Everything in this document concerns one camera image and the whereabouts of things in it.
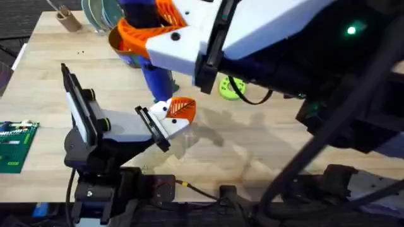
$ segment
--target white plastic housing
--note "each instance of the white plastic housing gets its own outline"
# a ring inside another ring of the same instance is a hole
[[[235,13],[222,50],[240,59],[301,31],[334,0],[243,0]]]

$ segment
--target wooden tabletop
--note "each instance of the wooden tabletop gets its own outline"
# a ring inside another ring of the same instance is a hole
[[[0,100],[0,120],[30,119],[41,124],[21,174],[0,175],[0,202],[64,200],[70,169],[63,163],[63,142],[71,118],[62,84],[62,62],[77,75],[82,87],[95,90],[102,108],[134,112],[135,106],[152,104],[141,70],[125,65],[109,47],[107,37],[93,33],[81,11],[74,15],[83,29],[68,33],[54,13],[42,13]],[[174,73],[174,79],[181,87],[177,96],[196,100],[191,130],[175,138],[167,153],[152,146],[128,166],[139,166],[145,173],[174,174],[211,193],[221,184],[235,184],[246,199],[258,200],[270,180],[310,138],[295,120],[300,100],[284,100],[274,94],[254,107],[225,100],[217,92],[217,83],[212,94],[206,95],[191,85],[190,76]],[[246,96],[253,100],[265,93],[260,87],[247,86]],[[322,173],[331,163],[404,177],[402,160],[335,148],[323,151],[307,171]],[[206,199],[178,187],[176,200]]]

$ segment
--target green led light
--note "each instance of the green led light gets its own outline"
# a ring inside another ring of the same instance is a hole
[[[347,33],[348,33],[349,35],[355,35],[355,34],[356,34],[356,27],[350,26],[350,27],[348,28],[348,30],[347,30]]]

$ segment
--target black cable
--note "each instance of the black cable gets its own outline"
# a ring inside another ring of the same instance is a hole
[[[274,75],[278,72],[278,69],[279,69],[280,65],[282,64],[283,54],[284,54],[284,52],[285,52],[285,49],[288,49],[288,45],[287,45],[287,44],[288,44],[288,41],[286,41],[286,44],[284,44],[283,47],[282,47],[283,50],[282,50],[282,52],[280,53],[279,58],[278,58],[278,59],[276,60],[276,62],[275,62],[275,68],[273,69],[273,72],[271,73],[271,76],[274,76]],[[259,102],[257,102],[257,103],[254,103],[254,102],[248,100],[248,98],[246,98],[246,97],[241,93],[241,91],[240,91],[239,88],[237,87],[237,85],[236,85],[236,83],[235,83],[233,77],[231,77],[231,76],[228,76],[228,77],[229,77],[230,84],[232,85],[233,90],[235,91],[235,93],[240,97],[241,100],[243,100],[244,102],[246,102],[246,103],[248,103],[248,104],[250,104],[250,105],[259,105],[259,104],[262,104],[262,103],[266,102],[266,101],[267,101],[269,98],[271,98],[271,96],[272,96],[273,91],[272,91],[271,89],[268,89],[268,92],[266,93],[266,95],[264,96],[264,98],[263,98],[261,101],[259,101]]]
[[[250,105],[259,105],[259,104],[262,104],[262,103],[266,102],[266,101],[271,97],[271,95],[272,95],[272,93],[273,93],[272,90],[268,89],[268,92],[266,93],[265,97],[264,97],[261,101],[259,101],[259,102],[257,102],[257,103],[253,103],[252,101],[248,100],[248,99],[241,93],[241,91],[239,90],[239,88],[238,88],[237,85],[235,84],[233,77],[229,76],[229,81],[230,81],[230,84],[231,84],[232,87],[233,87],[233,90],[234,90],[235,93],[241,98],[241,100],[245,101],[246,103],[248,103],[248,104],[250,104]]]
[[[373,61],[370,62],[362,81],[359,83],[356,90],[354,90],[347,100],[338,108],[335,113],[323,124],[323,126],[318,130],[316,135],[309,140],[306,145],[299,151],[299,153],[292,159],[292,161],[283,169],[283,171],[272,181],[271,185],[268,187],[264,196],[261,198],[259,203],[259,213],[265,213],[268,216],[278,216],[284,219],[292,219],[298,217],[303,219],[302,215],[308,216],[308,213],[304,214],[275,214],[270,212],[269,205],[272,200],[278,195],[279,192],[284,190],[285,186],[294,179],[294,177],[311,162],[313,158],[321,152],[321,150],[326,146],[328,141],[331,141],[338,135],[338,132],[346,127],[353,116],[367,104],[367,101],[372,97],[374,91],[382,84],[383,80],[386,79],[388,73],[394,64],[400,60],[402,53],[404,51],[404,16],[399,17],[395,20],[386,30],[383,42],[377,54],[375,55]],[[375,200],[375,198],[382,198],[386,196],[386,190],[382,189],[382,193],[375,192],[374,194],[368,195],[358,201],[351,201],[344,204],[342,207],[344,209],[352,209],[355,207],[363,206],[369,202]],[[330,215],[336,211],[339,211],[340,206],[334,207],[332,210],[327,212],[314,211],[310,216],[315,215],[317,217]]]
[[[71,219],[70,212],[70,194],[71,194],[71,186],[73,185],[74,175],[76,174],[76,169],[71,170],[70,179],[68,183],[68,188],[66,191],[66,202],[64,203],[64,211],[66,213],[66,222],[68,227],[74,227],[73,220]]]
[[[216,197],[216,196],[214,196],[214,195],[208,194],[208,193],[206,193],[206,192],[203,192],[202,190],[197,189],[196,187],[194,187],[194,186],[191,185],[190,183],[187,183],[187,182],[185,182],[185,181],[183,181],[183,180],[175,180],[175,182],[178,183],[178,184],[181,184],[181,185],[183,185],[184,183],[186,183],[186,187],[189,187],[190,189],[194,190],[195,192],[197,192],[197,193],[199,193],[199,194],[201,194],[201,195],[203,195],[203,196],[205,196],[205,197],[207,197],[207,198],[213,199],[214,201],[220,200],[220,198],[218,198],[218,197]]]

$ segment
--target orange 3d-printed part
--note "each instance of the orange 3d-printed part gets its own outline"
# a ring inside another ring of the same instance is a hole
[[[134,28],[125,18],[118,22],[118,31],[126,47],[135,54],[150,58],[146,50],[148,38],[171,32],[186,26],[185,21],[177,12],[172,0],[156,0],[157,11],[171,26],[160,28]]]
[[[192,123],[196,114],[196,102],[192,98],[173,97],[166,117],[187,119]]]

